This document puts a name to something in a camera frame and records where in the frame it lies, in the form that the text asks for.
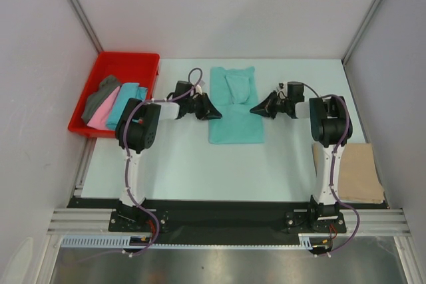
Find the mint green t shirt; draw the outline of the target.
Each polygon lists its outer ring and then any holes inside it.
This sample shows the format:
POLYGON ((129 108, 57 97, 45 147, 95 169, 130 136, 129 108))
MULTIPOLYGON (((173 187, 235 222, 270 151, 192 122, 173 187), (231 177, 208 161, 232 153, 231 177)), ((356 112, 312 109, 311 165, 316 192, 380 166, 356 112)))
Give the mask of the mint green t shirt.
POLYGON ((210 100, 222 117, 209 121, 209 143, 264 143, 263 120, 250 112, 259 104, 254 73, 254 67, 210 69, 210 100))

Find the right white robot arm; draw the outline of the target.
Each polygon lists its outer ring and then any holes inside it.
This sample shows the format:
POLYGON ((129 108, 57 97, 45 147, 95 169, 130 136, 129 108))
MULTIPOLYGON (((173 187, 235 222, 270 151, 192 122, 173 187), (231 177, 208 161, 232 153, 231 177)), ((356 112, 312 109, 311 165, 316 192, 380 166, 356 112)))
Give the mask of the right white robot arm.
POLYGON ((339 169, 353 127, 342 96, 321 96, 314 92, 314 97, 306 100, 306 88, 312 89, 303 82, 281 82, 250 112, 264 118, 274 119, 282 113, 292 119, 307 118, 310 121, 310 132, 317 148, 315 189, 307 212, 302 216, 291 213, 286 223, 290 228, 324 232, 334 223, 343 221, 339 214, 339 169))

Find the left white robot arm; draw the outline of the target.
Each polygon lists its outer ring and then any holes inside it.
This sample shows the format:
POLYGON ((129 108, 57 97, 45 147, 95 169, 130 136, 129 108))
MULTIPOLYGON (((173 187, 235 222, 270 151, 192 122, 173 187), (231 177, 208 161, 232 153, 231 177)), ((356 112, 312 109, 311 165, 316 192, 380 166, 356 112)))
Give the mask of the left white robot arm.
POLYGON ((158 123, 177 120, 186 114, 194 114, 198 120, 222 118, 201 86, 188 81, 178 81, 174 92, 165 99, 142 101, 130 98, 126 103, 115 130, 124 153, 124 190, 116 212, 132 230, 142 229, 148 217, 148 213, 140 209, 146 199, 138 173, 140 161, 154 144, 158 123))

